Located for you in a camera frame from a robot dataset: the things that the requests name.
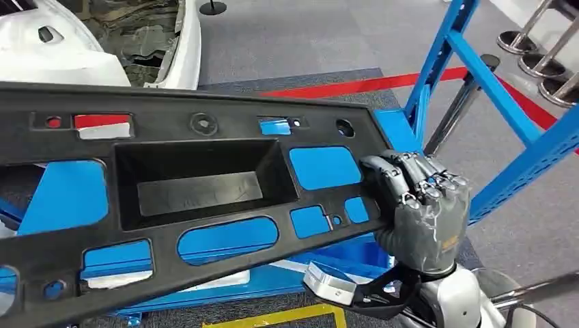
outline chrome stanchion base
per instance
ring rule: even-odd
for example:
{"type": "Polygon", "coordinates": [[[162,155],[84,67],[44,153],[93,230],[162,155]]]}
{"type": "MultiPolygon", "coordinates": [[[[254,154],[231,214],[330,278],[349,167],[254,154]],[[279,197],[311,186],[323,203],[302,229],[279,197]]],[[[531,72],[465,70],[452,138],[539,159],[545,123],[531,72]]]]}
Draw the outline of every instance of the chrome stanchion base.
{"type": "Polygon", "coordinates": [[[562,106],[573,107],[579,101],[579,87],[575,86],[562,98],[556,97],[555,93],[565,84],[565,81],[556,79],[545,79],[539,84],[539,92],[545,99],[550,102],[562,106]]]}
{"type": "Polygon", "coordinates": [[[565,67],[551,59],[542,70],[535,70],[535,66],[543,59],[540,53],[526,53],[519,58],[519,67],[532,77],[559,77],[565,73],[565,67]]]}
{"type": "Polygon", "coordinates": [[[503,48],[503,50],[516,55],[521,55],[523,53],[530,53],[531,51],[537,50],[537,45],[528,37],[524,38],[517,47],[511,46],[511,43],[519,35],[518,31],[506,31],[502,32],[496,39],[496,43],[503,48]]]}

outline round hole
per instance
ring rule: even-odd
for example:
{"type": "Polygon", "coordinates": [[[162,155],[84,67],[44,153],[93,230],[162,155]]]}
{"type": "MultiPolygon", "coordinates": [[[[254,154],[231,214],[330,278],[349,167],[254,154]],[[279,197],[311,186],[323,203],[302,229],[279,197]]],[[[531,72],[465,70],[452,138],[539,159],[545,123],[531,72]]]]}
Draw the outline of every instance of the round hole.
{"type": "Polygon", "coordinates": [[[200,120],[199,125],[204,128],[207,128],[209,126],[209,122],[207,122],[207,120],[200,120]]]}
{"type": "Polygon", "coordinates": [[[344,137],[351,138],[354,136],[354,128],[352,128],[352,125],[346,120],[342,119],[337,120],[336,128],[338,128],[338,131],[344,137]]]}
{"type": "Polygon", "coordinates": [[[46,119],[46,127],[48,128],[59,128],[62,124],[62,119],[58,116],[51,116],[46,119]]]}
{"type": "Polygon", "coordinates": [[[60,281],[51,282],[44,287],[44,298],[57,299],[64,290],[64,283],[60,281]]]}
{"type": "Polygon", "coordinates": [[[213,116],[205,113],[196,113],[191,117],[189,126],[200,135],[211,136],[217,132],[217,121],[213,116]]]}

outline black plastic panel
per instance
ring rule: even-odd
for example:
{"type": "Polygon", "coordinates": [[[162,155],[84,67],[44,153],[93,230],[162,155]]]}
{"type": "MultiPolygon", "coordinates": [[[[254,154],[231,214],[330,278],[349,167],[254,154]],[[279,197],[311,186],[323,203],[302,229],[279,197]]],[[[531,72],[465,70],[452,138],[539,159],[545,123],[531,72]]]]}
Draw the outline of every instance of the black plastic panel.
{"type": "Polygon", "coordinates": [[[109,213],[93,225],[0,240],[0,267],[18,274],[16,300],[0,327],[74,322],[377,230],[387,221],[361,183],[308,191],[289,160],[289,151],[299,147],[343,146],[356,162],[387,148],[360,105],[20,83],[0,83],[0,102],[0,165],[97,159],[105,166],[109,199],[109,213]],[[129,113],[134,137],[79,139],[74,115],[106,113],[129,113]],[[262,135],[264,116],[300,124],[291,125],[290,135],[262,135]],[[60,124],[48,124],[53,118],[60,124]],[[343,135],[336,122],[347,122],[352,133],[343,135]],[[168,197],[155,200],[161,193],[168,197]],[[343,205],[354,197],[362,197],[369,221],[350,221],[343,205]],[[341,221],[328,220],[329,232],[298,239],[290,211],[309,206],[341,221]],[[180,259],[176,245],[183,233],[254,217],[274,221],[279,237],[272,247],[200,266],[180,259]],[[85,251],[136,240],[151,245],[151,278],[81,290],[85,251]],[[55,281],[64,290],[48,300],[43,288],[55,281]]]}

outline white car body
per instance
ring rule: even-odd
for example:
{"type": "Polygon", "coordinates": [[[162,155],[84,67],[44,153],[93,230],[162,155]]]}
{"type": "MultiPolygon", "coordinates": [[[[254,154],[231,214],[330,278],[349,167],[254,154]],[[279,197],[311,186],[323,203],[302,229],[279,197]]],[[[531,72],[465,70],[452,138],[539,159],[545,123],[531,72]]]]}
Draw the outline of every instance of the white car body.
{"type": "MultiPolygon", "coordinates": [[[[56,0],[35,0],[37,9],[0,16],[0,81],[130,86],[116,56],[105,53],[88,28],[56,0]],[[53,38],[43,42],[39,29],[53,38]]],[[[163,59],[159,77],[145,87],[197,89],[201,26],[194,6],[183,11],[179,40],[163,59]]]]}

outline yellow floor marking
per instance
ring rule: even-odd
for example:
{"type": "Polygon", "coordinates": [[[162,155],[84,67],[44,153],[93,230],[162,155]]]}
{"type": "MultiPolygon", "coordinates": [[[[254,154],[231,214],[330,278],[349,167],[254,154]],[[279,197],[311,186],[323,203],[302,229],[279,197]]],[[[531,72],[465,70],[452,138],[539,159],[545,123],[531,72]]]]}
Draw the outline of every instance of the yellow floor marking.
{"type": "Polygon", "coordinates": [[[225,323],[211,323],[202,325],[203,328],[257,328],[267,327],[269,325],[276,325],[278,323],[286,323],[288,321],[311,318],[314,316],[323,316],[325,314],[334,314],[336,321],[336,328],[346,328],[345,314],[339,307],[318,304],[307,307],[300,307],[298,309],[275,312],[271,314],[264,314],[262,316],[254,316],[250,318],[227,321],[225,323]]]}

